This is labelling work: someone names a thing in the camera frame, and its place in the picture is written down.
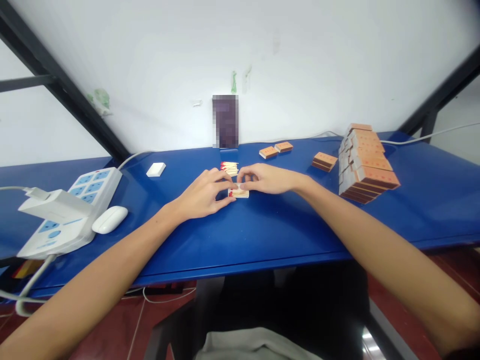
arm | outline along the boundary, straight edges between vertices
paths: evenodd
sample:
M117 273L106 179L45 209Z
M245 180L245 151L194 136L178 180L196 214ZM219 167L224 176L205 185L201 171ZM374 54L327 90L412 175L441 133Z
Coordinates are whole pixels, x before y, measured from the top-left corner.
M0 359L58 359L71 351L121 299L179 224L235 201L215 201L219 191L232 186L224 171L205 170L180 197L105 251L28 318L0 345Z
M238 182L243 176L242 189L270 194L291 190L304 198L360 265L420 319L441 355L479 343L480 306L390 228L306 175L255 164L240 169Z

finger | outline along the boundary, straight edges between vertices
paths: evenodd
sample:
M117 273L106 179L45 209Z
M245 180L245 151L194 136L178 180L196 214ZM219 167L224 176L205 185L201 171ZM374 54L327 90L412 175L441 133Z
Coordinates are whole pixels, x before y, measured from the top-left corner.
M210 180L212 180L213 182L217 182L221 179L225 179L227 180L228 182L231 182L233 183L233 180L232 180L232 177L230 175L228 175L225 171L217 171L217 172L213 172L211 175L210 175Z
M253 170L252 170L252 166L244 166L240 169L240 171L238 172L238 175L236 176L236 179L239 183L242 182L242 179L244 178L245 175L247 174L254 174Z
M233 203L236 200L237 200L237 198L232 196L232 197L223 198L222 200L219 200L219 201L215 201L212 204L213 213L216 213L221 208L226 207L228 204Z
M262 191L262 182L261 181L247 181L240 184L240 189L242 190L257 190Z
M239 187L237 186L237 184L233 183L233 182L230 182L230 181L221 181L221 182L216 182L214 184L215 186L215 191L217 192L217 194L219 192L221 192L222 190L226 190L226 189L238 189Z

hand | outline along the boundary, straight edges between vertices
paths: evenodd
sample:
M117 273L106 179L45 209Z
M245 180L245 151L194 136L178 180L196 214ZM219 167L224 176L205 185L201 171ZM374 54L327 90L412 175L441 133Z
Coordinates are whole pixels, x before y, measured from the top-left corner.
M237 200L228 196L220 201L215 200L220 191L237 188L230 175L214 167L204 170L179 197L167 205L172 213L179 215L181 222L203 218Z
M237 175L238 183L242 190L257 190L267 194L281 194L293 190L302 174L267 165L256 163L250 166L244 166Z

forearm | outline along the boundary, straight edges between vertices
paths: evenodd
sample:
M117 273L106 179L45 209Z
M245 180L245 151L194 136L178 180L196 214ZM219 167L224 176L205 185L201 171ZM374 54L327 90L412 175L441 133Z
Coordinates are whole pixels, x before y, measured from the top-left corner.
M294 190L363 268L424 323L441 353L478 340L480 307L421 251L307 176L298 177Z
M56 359L71 350L120 300L181 222L168 208L161 209L39 308L0 346L0 358Z

green tape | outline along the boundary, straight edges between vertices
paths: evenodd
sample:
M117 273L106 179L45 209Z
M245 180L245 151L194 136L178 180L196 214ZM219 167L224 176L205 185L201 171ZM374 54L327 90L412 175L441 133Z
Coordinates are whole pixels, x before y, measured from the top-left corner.
M237 93L237 72L235 70L231 72L231 93Z
M95 89L93 93L95 94L95 99L97 99L100 104L102 104L107 109L110 109L110 96L108 92L106 92L102 88L98 88Z

